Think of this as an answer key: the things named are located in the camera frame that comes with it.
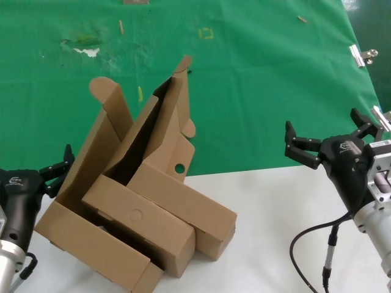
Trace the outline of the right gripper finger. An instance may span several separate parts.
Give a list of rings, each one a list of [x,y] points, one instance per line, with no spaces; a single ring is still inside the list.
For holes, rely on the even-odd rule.
[[[290,121],[285,123],[285,156],[316,170],[321,163],[318,157],[321,140],[298,137]]]
[[[384,128],[372,121],[369,116],[361,114],[357,108],[352,108],[350,117],[357,129],[351,133],[352,136],[363,139],[367,135],[374,140],[382,140]]]

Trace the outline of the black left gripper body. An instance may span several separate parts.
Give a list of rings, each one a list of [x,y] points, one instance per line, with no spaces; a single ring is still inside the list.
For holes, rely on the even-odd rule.
[[[1,170],[7,217],[1,239],[28,248],[37,214],[41,209],[45,182],[36,170]]]

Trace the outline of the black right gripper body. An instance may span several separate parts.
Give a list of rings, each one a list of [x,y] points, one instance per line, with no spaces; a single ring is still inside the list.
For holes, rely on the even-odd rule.
[[[324,139],[319,151],[327,177],[349,211],[358,210],[368,197],[368,163],[361,158],[364,146],[362,139],[348,134]]]

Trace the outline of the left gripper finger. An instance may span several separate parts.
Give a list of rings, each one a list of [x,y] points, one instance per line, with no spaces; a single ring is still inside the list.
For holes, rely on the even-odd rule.
[[[64,151],[63,161],[43,168],[39,171],[40,176],[45,182],[45,193],[50,198],[57,197],[57,194],[63,185],[68,172],[75,161],[70,144],[67,144]]]

